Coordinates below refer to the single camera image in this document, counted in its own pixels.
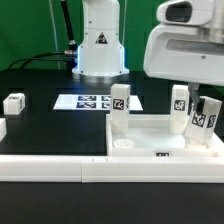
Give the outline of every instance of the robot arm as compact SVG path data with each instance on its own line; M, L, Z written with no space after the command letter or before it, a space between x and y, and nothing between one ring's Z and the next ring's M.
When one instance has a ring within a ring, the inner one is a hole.
M144 70L148 76L189 82L194 109L199 84L224 86L224 1L171 0L157 10Z

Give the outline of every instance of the black panel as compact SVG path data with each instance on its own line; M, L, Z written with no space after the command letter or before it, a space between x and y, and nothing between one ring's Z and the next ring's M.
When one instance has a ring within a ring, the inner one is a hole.
M192 6L189 2L170 5L166 11L166 19L170 22L187 23L191 19Z

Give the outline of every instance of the white cube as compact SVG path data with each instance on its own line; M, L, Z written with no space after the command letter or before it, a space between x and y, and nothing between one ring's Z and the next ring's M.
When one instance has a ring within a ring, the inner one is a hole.
M192 109L185 136L201 144L206 144L214 133L222 102L209 97L201 98L205 99L203 111L199 114Z
M188 86L173 86L169 124L173 134L182 134L187 126L189 95Z
M19 115L25 107L25 95L23 93L12 93L4 101L4 114Z

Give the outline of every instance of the black cable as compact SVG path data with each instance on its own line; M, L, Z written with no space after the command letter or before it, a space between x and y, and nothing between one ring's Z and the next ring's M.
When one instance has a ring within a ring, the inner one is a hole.
M8 69L11 69L13 65L15 65L16 63L18 62L21 62L21 61L62 61L62 62L67 62L67 60L65 59L43 59L43 58L23 58L23 59L19 59L19 60L16 60L14 61L13 63L11 63L8 67Z
M57 52L50 52L50 53L44 53L44 54L38 54L32 58L29 58L27 61L25 61L20 68L24 68L25 66L27 66L30 62L32 62L33 58L43 58L43 57L49 57L49 56L54 56L54 55L64 55L63 51L57 51Z
M62 8L62 12L64 15L65 26L66 26L66 30L67 30L68 39L69 39L69 49L73 50L73 51L77 50L77 44L74 39L71 19L70 19L68 5L67 5L66 0L61 0L61 8Z

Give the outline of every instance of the triangle sticker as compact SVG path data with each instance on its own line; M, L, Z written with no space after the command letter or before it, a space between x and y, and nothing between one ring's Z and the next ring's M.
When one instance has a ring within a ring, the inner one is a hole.
M100 34L100 36L96 40L96 44L108 44L103 32Z

